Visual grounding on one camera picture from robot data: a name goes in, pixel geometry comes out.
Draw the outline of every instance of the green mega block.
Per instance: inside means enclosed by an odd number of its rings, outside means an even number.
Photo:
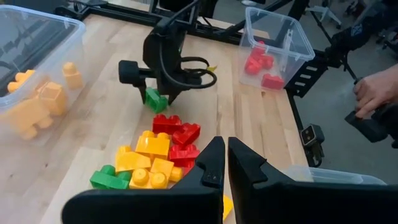
[[[145,104],[155,113],[160,113],[167,107],[167,98],[161,96],[157,90],[147,88],[145,91]]]
[[[120,172],[117,176],[115,175],[115,168],[111,165],[105,165],[91,176],[91,185],[95,189],[128,189],[131,173]]]

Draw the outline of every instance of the gray floor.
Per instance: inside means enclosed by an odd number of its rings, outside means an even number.
[[[288,4],[277,12],[287,14],[290,6]],[[332,5],[332,10],[343,21],[343,27],[350,26],[354,20],[343,17],[345,8],[346,3],[336,1]],[[244,9],[239,1],[219,0],[214,18],[236,23],[244,18]],[[314,49],[324,50],[329,46],[310,14],[302,16],[300,23]],[[328,19],[323,24],[329,34],[338,32],[336,25]],[[349,54],[349,64],[357,76],[368,76],[397,63],[393,52],[379,49],[373,39]],[[388,184],[398,184],[398,150],[391,148],[391,139],[371,144],[344,121],[355,105],[352,87],[353,80],[347,72],[342,68],[331,68],[304,98],[296,98],[304,126],[313,123],[323,128],[326,140],[322,146],[326,158],[320,168],[372,175]]]

